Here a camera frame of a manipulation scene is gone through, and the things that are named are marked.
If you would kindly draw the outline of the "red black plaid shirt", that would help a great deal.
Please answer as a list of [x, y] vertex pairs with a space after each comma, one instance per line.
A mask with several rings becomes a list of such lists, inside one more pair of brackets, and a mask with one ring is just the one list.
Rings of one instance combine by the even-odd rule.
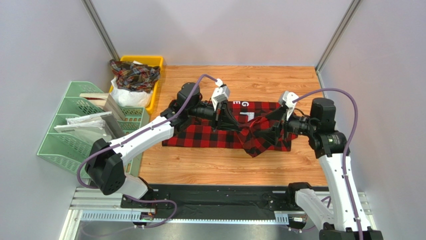
[[285, 139], [280, 138], [276, 145], [255, 137], [255, 132], [267, 130], [274, 125], [275, 121], [267, 119], [266, 115], [279, 106], [277, 102], [234, 101], [229, 110], [243, 126], [241, 132], [214, 131], [208, 120], [195, 118], [186, 130], [161, 144], [163, 147], [242, 149], [252, 158], [265, 151], [289, 152], [292, 140], [298, 137], [295, 134], [285, 134]]

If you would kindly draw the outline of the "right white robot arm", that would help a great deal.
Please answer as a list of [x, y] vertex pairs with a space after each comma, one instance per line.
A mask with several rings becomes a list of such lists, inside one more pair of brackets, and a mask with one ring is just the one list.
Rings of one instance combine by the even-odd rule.
[[349, 169], [350, 156], [346, 136], [335, 129], [336, 107], [332, 100], [315, 98], [310, 114], [297, 116], [294, 96], [282, 96], [280, 106], [266, 115], [275, 123], [262, 130], [260, 137], [272, 144], [288, 134], [307, 136], [308, 143], [319, 160], [328, 184], [332, 209], [322, 202], [306, 182], [290, 183], [287, 196], [290, 205], [301, 208], [319, 230], [321, 240], [382, 240], [383, 234], [374, 230], [362, 208], [353, 186]]

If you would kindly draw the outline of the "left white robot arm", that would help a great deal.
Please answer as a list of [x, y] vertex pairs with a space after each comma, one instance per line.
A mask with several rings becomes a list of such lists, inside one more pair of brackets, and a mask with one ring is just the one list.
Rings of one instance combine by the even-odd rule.
[[239, 132], [240, 124], [228, 108], [229, 88], [222, 84], [210, 101], [203, 101], [199, 86], [187, 82], [160, 116], [144, 127], [109, 142], [100, 138], [92, 145], [84, 170], [105, 196], [121, 193], [141, 199], [149, 185], [125, 173], [124, 166], [150, 147], [183, 132], [194, 118], [210, 122], [211, 129]]

